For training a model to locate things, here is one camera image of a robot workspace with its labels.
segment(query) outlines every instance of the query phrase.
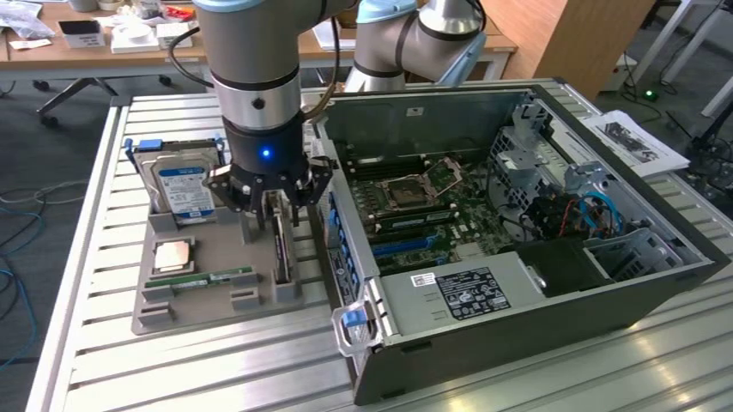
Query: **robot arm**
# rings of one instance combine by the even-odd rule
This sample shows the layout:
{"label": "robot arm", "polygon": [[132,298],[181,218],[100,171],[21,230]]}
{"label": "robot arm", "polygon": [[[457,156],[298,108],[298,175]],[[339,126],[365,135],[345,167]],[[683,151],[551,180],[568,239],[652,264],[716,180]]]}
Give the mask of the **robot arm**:
{"label": "robot arm", "polygon": [[[229,209],[260,221],[266,191],[281,190],[300,208],[331,177],[329,160],[308,159],[301,149],[297,36],[356,1],[193,1],[230,150],[229,165],[205,184]],[[431,0],[419,12],[415,0],[363,0],[352,77],[365,81],[356,89],[391,88],[403,70],[456,86],[483,46],[481,19],[479,0]]]}

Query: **aluminum extrusion table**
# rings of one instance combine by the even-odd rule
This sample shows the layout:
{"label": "aluminum extrusion table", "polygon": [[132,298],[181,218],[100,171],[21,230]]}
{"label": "aluminum extrusion table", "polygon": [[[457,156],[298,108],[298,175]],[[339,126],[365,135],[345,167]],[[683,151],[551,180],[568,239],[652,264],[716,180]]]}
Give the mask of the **aluminum extrusion table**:
{"label": "aluminum extrusion table", "polygon": [[[567,85],[535,82],[578,117],[596,112]],[[29,411],[731,410],[731,267],[630,329],[361,408],[351,404],[307,224],[296,249],[320,304],[253,321],[136,336],[130,310],[148,195],[122,140],[216,134],[222,136],[221,118],[209,94],[138,97],[109,109]],[[733,226],[716,209],[674,175],[648,183],[733,254]]]}

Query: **motherboard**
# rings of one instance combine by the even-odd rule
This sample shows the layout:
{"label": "motherboard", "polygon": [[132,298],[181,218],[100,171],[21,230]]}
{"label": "motherboard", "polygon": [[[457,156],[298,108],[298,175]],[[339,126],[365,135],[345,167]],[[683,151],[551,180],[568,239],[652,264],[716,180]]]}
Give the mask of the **motherboard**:
{"label": "motherboard", "polygon": [[381,275],[496,254],[512,239],[487,202],[487,169],[460,156],[349,165],[351,194]]}

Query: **floor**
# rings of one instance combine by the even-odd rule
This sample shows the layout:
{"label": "floor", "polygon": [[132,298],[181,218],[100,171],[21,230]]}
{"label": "floor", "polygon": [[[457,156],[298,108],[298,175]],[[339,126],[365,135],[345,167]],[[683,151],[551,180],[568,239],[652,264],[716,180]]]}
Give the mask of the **floor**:
{"label": "floor", "polygon": [[[648,30],[639,31],[628,48],[628,55],[636,60],[640,59],[659,30],[660,26],[655,24]],[[655,85],[658,69],[671,53],[671,47],[667,49],[670,51],[660,55],[638,87],[639,90],[652,88],[658,91],[660,98],[654,106],[660,112],[671,111],[695,135],[711,122],[698,113],[724,81],[733,76],[733,62],[704,48],[700,49],[674,83],[679,94],[670,96]],[[153,76],[112,80],[109,84],[120,94],[130,95],[185,94],[202,91],[180,76],[172,76],[172,79],[172,88],[160,85]],[[68,82],[50,84],[53,90],[59,90]],[[7,84],[0,85],[0,88],[6,89]],[[92,170],[106,116],[108,96],[97,88],[86,89],[53,112],[61,127],[57,130],[46,130],[37,123],[34,110],[47,96],[49,94],[35,91],[29,82],[18,82],[11,93],[0,99],[0,128],[3,131],[0,136],[0,165],[5,170],[0,173],[0,191],[22,187],[39,188],[61,181],[85,179]],[[616,94],[602,94],[595,103],[603,111],[620,109],[628,112],[636,121],[647,119],[654,114]],[[687,138],[668,123],[662,118],[644,123],[643,126],[670,146],[682,150]],[[733,120],[726,124],[723,134],[730,136],[731,132]],[[59,192],[57,196],[68,198],[81,192],[82,187],[76,187]],[[34,210],[35,206],[29,204],[23,210]],[[43,212],[42,233],[27,247],[9,256],[13,271],[19,274],[26,284],[37,318],[38,339],[19,363],[0,371],[0,412],[22,410],[27,399],[35,357],[42,347],[43,331],[50,319],[80,208],[81,203],[49,206]],[[5,239],[26,221],[26,216],[0,214],[0,239]],[[9,299],[10,294],[0,294],[0,308],[6,307]],[[26,341],[27,334],[27,315],[21,305],[17,305],[10,315],[0,322],[0,360],[13,355]]]}

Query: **wooden cabinet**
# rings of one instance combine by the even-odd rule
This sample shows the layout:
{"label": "wooden cabinet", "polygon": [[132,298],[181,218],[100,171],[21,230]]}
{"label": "wooden cabinet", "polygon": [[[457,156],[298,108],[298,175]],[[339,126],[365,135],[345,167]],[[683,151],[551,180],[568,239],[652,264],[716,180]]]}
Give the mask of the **wooden cabinet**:
{"label": "wooden cabinet", "polygon": [[503,78],[562,77],[592,99],[654,0],[480,0],[519,49]]}

